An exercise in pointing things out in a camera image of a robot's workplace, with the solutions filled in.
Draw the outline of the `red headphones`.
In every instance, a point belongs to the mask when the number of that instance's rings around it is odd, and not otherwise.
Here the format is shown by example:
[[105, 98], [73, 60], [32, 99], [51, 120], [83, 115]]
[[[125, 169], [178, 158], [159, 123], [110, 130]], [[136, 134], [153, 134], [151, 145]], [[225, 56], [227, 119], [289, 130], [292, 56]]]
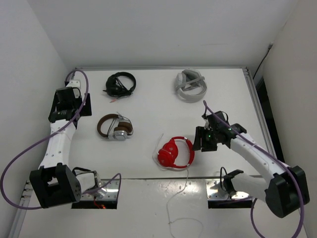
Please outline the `red headphones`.
[[[187, 165], [178, 166], [175, 164], [175, 160], [178, 157], [178, 147], [176, 145], [176, 140], [183, 140], [187, 148], [189, 150], [189, 160]], [[172, 137], [167, 143], [163, 145], [161, 149], [158, 151], [158, 163], [165, 167], [165, 168], [172, 168], [172, 169], [186, 169], [188, 168], [194, 161], [195, 158], [195, 151], [193, 150], [193, 143], [186, 137], [183, 136], [176, 136]]]

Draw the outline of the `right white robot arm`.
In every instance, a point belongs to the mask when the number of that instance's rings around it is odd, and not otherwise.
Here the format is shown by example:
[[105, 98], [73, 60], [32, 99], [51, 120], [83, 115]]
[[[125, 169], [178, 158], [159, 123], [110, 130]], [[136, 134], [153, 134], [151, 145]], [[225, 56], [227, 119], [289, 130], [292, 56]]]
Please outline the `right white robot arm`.
[[227, 173], [221, 188], [228, 194], [241, 191], [265, 202], [270, 211], [284, 218], [310, 201], [305, 172], [276, 160], [257, 145], [240, 124], [229, 125], [223, 112], [203, 114], [204, 126], [196, 127], [193, 149], [216, 151], [218, 144], [242, 156], [260, 175], [254, 178], [242, 170]]

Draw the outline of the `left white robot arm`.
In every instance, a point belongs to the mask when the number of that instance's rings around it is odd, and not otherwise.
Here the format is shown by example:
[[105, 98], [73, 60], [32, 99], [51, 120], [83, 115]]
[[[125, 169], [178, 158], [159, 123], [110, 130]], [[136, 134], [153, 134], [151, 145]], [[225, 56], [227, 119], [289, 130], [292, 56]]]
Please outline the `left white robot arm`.
[[51, 138], [42, 162], [29, 180], [42, 208], [79, 202], [82, 194], [98, 187], [96, 171], [71, 170], [69, 154], [81, 116], [91, 116], [91, 105], [82, 105], [80, 87], [67, 85], [55, 91], [49, 114]]

